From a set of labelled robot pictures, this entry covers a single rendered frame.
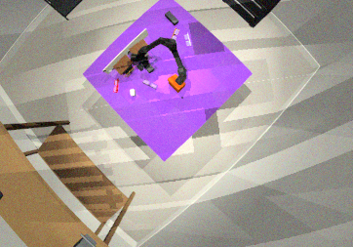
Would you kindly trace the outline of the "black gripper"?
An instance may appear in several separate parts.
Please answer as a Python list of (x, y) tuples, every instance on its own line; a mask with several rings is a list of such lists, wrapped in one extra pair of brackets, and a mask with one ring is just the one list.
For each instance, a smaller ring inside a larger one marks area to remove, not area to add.
[(146, 63), (142, 63), (142, 65), (145, 66), (145, 68), (147, 68), (147, 71), (149, 73), (155, 70), (155, 68), (148, 61)]

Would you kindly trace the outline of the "orange-framed glasses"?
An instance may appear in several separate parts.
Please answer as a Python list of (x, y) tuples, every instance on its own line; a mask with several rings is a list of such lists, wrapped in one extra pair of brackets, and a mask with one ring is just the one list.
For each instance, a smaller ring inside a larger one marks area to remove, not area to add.
[(178, 35), (178, 33), (179, 33), (179, 29), (175, 28), (172, 38), (176, 40), (177, 38), (174, 35)]

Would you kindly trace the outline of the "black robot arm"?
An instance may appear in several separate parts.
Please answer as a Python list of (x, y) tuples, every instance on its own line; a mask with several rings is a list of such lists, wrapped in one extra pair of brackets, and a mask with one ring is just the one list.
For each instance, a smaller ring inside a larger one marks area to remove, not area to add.
[(137, 54), (132, 53), (132, 55), (130, 56), (130, 61), (131, 62), (138, 62), (140, 60), (140, 63), (137, 65), (137, 70), (143, 71), (143, 68), (145, 66), (143, 66), (142, 63), (146, 63), (147, 59), (148, 59), (148, 57), (144, 56), (144, 55), (149, 50), (156, 47), (157, 45), (164, 45), (169, 49), (170, 52), (173, 53), (173, 56), (175, 58), (175, 61), (176, 61), (177, 67), (178, 67), (178, 69), (177, 69), (178, 77), (176, 78), (175, 81), (177, 82), (178, 85), (181, 85), (183, 83), (183, 81), (186, 80), (187, 70), (186, 70), (185, 66), (182, 64), (182, 61), (181, 61), (180, 56), (177, 51), (177, 42), (174, 38), (160, 37), (159, 39), (154, 40), (148, 46), (141, 47), (137, 51)]

